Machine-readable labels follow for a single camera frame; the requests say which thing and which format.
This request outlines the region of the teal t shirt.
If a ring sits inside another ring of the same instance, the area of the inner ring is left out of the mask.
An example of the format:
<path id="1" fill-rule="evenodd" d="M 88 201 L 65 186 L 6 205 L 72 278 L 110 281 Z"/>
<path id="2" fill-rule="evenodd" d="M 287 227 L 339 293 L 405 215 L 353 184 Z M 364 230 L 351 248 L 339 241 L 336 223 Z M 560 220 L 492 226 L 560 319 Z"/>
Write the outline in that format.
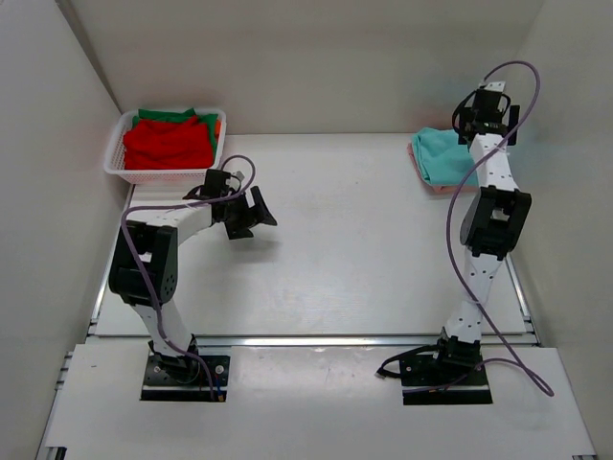
<path id="1" fill-rule="evenodd" d="M 412 136 L 411 146 L 420 176 L 430 186 L 457 186 L 474 166 L 453 129 L 425 127 Z"/>

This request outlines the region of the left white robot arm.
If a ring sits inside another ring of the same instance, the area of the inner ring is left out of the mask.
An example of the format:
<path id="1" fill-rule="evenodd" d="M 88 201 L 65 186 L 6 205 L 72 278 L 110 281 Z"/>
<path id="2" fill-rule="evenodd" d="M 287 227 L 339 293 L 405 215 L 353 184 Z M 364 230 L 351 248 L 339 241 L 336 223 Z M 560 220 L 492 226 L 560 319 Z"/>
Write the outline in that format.
<path id="1" fill-rule="evenodd" d="M 199 373 L 200 357 L 174 304 L 181 244 L 215 225 L 230 240 L 249 239 L 258 225 L 275 226 L 258 186 L 238 173 L 209 170 L 204 183 L 174 205 L 140 205 L 122 215 L 108 285 L 145 324 L 151 350 L 167 357 L 167 369 L 180 381 Z"/>

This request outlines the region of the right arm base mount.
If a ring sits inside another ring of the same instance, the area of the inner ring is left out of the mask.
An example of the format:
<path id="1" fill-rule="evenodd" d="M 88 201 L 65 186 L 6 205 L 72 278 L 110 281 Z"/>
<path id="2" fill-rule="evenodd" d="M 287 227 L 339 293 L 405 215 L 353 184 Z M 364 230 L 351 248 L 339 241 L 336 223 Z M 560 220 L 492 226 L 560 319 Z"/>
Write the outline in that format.
<path id="1" fill-rule="evenodd" d="M 487 405 L 493 403 L 478 341 L 439 338 L 385 359 L 382 379 L 399 380 L 405 406 Z"/>

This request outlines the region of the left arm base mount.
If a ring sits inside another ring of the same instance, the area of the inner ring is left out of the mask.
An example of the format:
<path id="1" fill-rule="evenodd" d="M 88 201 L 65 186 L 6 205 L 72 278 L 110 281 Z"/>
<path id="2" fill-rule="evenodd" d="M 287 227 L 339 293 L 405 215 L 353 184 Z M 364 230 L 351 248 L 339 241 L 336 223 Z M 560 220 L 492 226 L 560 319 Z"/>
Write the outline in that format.
<path id="1" fill-rule="evenodd" d="M 146 402 L 225 403 L 231 357 L 200 355 L 209 374 L 198 360 L 186 356 L 163 356 L 149 353 L 140 399 Z"/>

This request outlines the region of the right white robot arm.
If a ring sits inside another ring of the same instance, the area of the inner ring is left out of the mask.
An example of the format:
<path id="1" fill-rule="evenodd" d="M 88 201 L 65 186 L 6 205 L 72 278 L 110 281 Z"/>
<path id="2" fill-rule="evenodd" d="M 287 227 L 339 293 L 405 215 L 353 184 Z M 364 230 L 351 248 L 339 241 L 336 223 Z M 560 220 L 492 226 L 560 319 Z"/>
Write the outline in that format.
<path id="1" fill-rule="evenodd" d="M 443 336 L 470 347 L 481 341 L 482 308 L 532 205 L 531 196 L 521 192 L 513 178 L 503 141 L 519 119 L 519 106 L 511 103 L 504 88 L 501 81 L 480 84 L 452 115 L 458 144 L 467 148 L 477 166 L 469 174 L 476 178 L 477 189 L 460 229 L 465 298 L 444 325 Z"/>

